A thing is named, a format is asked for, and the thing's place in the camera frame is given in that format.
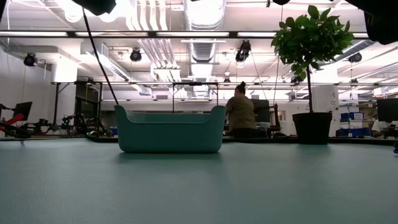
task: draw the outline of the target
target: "person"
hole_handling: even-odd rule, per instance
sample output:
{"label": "person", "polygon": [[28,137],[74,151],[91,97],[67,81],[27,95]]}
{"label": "person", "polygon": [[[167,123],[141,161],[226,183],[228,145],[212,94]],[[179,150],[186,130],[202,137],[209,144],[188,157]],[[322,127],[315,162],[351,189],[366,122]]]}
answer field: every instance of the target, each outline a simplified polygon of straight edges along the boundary
{"label": "person", "polygon": [[242,82],[235,88],[234,96],[226,104],[229,114],[229,135],[234,138],[258,138],[253,102],[245,96],[246,84]]}
{"label": "person", "polygon": [[395,127],[398,127],[398,121],[379,121],[378,119],[373,123],[372,127],[372,132],[373,132],[373,137],[378,138],[378,137],[384,137],[383,135],[383,129],[388,128],[391,125],[395,125]]}

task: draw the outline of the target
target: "table surface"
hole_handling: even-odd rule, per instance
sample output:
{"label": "table surface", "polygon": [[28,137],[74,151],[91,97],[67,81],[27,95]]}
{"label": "table surface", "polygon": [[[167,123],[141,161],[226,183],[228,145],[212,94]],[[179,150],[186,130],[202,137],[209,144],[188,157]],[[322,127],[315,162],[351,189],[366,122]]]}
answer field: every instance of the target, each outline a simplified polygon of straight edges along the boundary
{"label": "table surface", "polygon": [[86,139],[0,142],[0,223],[398,223],[387,146],[223,144],[125,154]]}

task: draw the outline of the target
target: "green leaves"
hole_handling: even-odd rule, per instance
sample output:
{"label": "green leaves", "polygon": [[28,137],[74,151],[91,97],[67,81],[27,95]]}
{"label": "green leaves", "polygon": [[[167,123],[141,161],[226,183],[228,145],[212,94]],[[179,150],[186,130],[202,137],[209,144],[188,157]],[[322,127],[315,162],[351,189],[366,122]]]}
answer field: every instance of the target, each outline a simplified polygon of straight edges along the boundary
{"label": "green leaves", "polygon": [[293,19],[292,17],[288,17],[288,18],[286,19],[286,25],[287,25],[288,27],[294,27],[294,24],[295,24],[295,22],[294,22],[294,19]]}
{"label": "green leaves", "polygon": [[346,24],[346,27],[344,28],[344,32],[348,32],[350,26],[351,26],[351,24],[348,21],[347,24]]}
{"label": "green leaves", "polygon": [[318,41],[319,40],[319,35],[318,34],[311,35],[311,39],[314,40],[314,41]]}
{"label": "green leaves", "polygon": [[331,10],[331,8],[328,8],[327,10],[323,11],[323,13],[321,14],[321,17],[319,19],[321,21],[325,21],[326,18],[328,17],[330,10]]}
{"label": "green leaves", "polygon": [[318,19],[319,18],[319,11],[315,6],[308,7],[308,13],[310,14],[311,18]]}
{"label": "green leaves", "polygon": [[311,66],[315,69],[319,69],[319,64],[316,62],[311,62]]}
{"label": "green leaves", "polygon": [[279,27],[282,28],[282,29],[286,29],[287,28],[287,26],[286,26],[286,24],[284,22],[279,22]]}
{"label": "green leaves", "polygon": [[294,71],[297,71],[297,69],[299,68],[299,64],[294,64],[294,65],[292,65],[292,72],[294,72]]}
{"label": "green leaves", "polygon": [[335,21],[339,18],[340,16],[330,16],[327,18],[327,21]]}
{"label": "green leaves", "polygon": [[309,65],[319,69],[319,61],[335,60],[352,44],[354,36],[348,32],[349,22],[341,24],[339,16],[329,16],[330,11],[320,13],[315,6],[309,6],[309,16],[288,17],[279,23],[280,30],[271,46],[284,65],[292,64],[295,76],[304,79]]}

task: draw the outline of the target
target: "olive shirt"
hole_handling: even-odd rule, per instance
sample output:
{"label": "olive shirt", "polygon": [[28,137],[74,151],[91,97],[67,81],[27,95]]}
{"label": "olive shirt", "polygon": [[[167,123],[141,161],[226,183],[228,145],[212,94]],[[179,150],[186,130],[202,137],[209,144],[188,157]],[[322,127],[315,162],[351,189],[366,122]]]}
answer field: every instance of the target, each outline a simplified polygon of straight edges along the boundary
{"label": "olive shirt", "polygon": [[226,104],[229,131],[237,128],[256,128],[253,102],[245,96],[234,96]]}

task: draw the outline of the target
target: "potted tree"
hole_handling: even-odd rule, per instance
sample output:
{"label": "potted tree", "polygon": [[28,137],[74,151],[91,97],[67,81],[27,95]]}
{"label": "potted tree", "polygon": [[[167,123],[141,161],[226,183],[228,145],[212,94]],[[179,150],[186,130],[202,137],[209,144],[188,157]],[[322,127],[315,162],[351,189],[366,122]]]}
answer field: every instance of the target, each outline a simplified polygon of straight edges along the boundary
{"label": "potted tree", "polygon": [[309,113],[294,114],[299,142],[327,144],[331,113],[314,113],[311,91],[311,67],[319,69],[319,61],[335,60],[343,49],[352,45],[354,35],[349,32],[349,21],[342,25],[339,16],[328,16],[330,9],[321,14],[315,6],[308,7],[308,15],[280,22],[271,46],[284,65],[292,64],[295,82],[307,78]]}

